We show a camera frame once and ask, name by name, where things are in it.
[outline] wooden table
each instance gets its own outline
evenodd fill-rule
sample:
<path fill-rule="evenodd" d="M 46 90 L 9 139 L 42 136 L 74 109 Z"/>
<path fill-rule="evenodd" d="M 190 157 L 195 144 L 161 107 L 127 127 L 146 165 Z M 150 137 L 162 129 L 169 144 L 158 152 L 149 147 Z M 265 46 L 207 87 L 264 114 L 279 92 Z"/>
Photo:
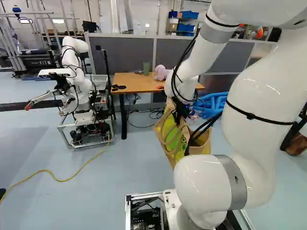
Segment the wooden table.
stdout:
<path fill-rule="evenodd" d="M 155 73 L 149 73 L 148 76 L 135 73 L 115 73 L 112 85 L 124 85 L 123 90 L 112 91 L 112 94 L 119 94 L 120 113 L 121 113 L 121 138 L 127 138 L 127 112 L 125 111 L 124 94 L 143 93 L 143 92 L 162 92 L 164 89 L 157 89 L 158 86 L 164 86 L 165 81 L 154 79 Z M 196 89 L 202 90 L 201 84 L 197 84 Z"/>

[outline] cardboard box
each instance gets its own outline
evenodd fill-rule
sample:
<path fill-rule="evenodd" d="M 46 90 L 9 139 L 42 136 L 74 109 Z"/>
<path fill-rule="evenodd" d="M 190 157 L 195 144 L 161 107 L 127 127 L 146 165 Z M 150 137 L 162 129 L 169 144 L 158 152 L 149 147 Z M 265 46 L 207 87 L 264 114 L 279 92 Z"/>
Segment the cardboard box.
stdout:
<path fill-rule="evenodd" d="M 171 32 L 171 31 L 177 31 L 177 23 L 169 23 L 168 27 L 167 27 L 167 31 Z"/>

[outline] shopping bag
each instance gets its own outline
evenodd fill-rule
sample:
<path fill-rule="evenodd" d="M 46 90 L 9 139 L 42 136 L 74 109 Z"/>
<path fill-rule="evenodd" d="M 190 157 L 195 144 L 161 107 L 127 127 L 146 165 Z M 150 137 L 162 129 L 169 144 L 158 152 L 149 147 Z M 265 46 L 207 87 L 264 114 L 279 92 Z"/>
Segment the shopping bag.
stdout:
<path fill-rule="evenodd" d="M 153 127 L 172 168 L 184 157 L 190 135 L 193 133 L 183 117 L 180 118 L 179 124 L 176 123 L 173 116 L 174 111 L 175 103 L 171 98 L 167 98 L 165 112 Z M 209 128 L 193 142 L 193 145 L 189 148 L 189 153 L 210 154 L 210 135 L 211 129 Z"/>

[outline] floor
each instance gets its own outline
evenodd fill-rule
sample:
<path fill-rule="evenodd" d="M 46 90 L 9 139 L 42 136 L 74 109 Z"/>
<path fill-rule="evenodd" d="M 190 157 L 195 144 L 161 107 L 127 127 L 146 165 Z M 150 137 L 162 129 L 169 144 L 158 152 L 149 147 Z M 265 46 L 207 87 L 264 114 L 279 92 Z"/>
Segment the floor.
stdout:
<path fill-rule="evenodd" d="M 54 82 L 15 80 L 4 72 L 0 85 L 0 102 L 9 103 L 42 94 Z M 130 120 L 138 126 L 155 122 L 139 113 L 131 114 Z M 0 113 L 0 187 L 7 188 L 39 169 L 68 178 L 101 150 L 102 146 L 68 150 L 56 129 L 59 122 L 56 108 Z M 14 188 L 0 205 L 0 230 L 123 230 L 126 194 L 174 187 L 173 172 L 151 128 L 129 126 L 128 130 L 128 138 L 121 140 L 118 119 L 116 141 L 74 179 L 58 183 L 40 173 Z M 212 153 L 231 152 L 218 122 Z M 289 157 L 280 152 L 277 174 L 272 200 L 247 210 L 251 222 L 256 230 L 306 229 L 307 155 Z"/>

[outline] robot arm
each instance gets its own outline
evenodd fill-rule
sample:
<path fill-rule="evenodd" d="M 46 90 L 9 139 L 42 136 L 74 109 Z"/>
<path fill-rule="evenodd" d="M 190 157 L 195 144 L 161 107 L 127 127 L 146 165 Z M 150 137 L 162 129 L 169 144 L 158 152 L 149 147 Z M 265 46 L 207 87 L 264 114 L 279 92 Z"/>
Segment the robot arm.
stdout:
<path fill-rule="evenodd" d="M 191 86 L 195 75 L 208 70 L 230 38 L 226 36 L 230 27 L 222 29 L 221 24 L 263 24 L 286 29 L 307 24 L 305 1 L 271 0 L 268 7 L 263 7 L 266 5 L 264 0 L 213 1 L 190 57 L 177 71 L 180 94 L 192 98 L 195 87 L 186 86 Z M 233 157 L 222 153 L 192 155 L 176 165 L 177 195 L 197 226 L 213 229 L 224 220 L 227 210 L 258 207 L 271 198 L 276 183 L 276 154 L 307 101 L 302 58 L 307 52 L 306 38 L 306 28 L 291 33 L 283 30 L 278 47 L 235 79 L 222 115 L 222 130 L 234 149 Z M 171 76 L 172 73 L 165 85 L 168 96 L 173 96 Z"/>
<path fill-rule="evenodd" d="M 62 66 L 64 69 L 43 69 L 38 74 L 54 78 L 57 85 L 54 90 L 31 99 L 25 110 L 29 110 L 37 102 L 56 95 L 62 95 L 67 99 L 65 103 L 67 113 L 76 109 L 89 109 L 88 93 L 93 85 L 89 79 L 84 78 L 81 60 L 78 57 L 78 53 L 88 51 L 88 45 L 84 41 L 69 36 L 63 39 L 62 44 Z"/>

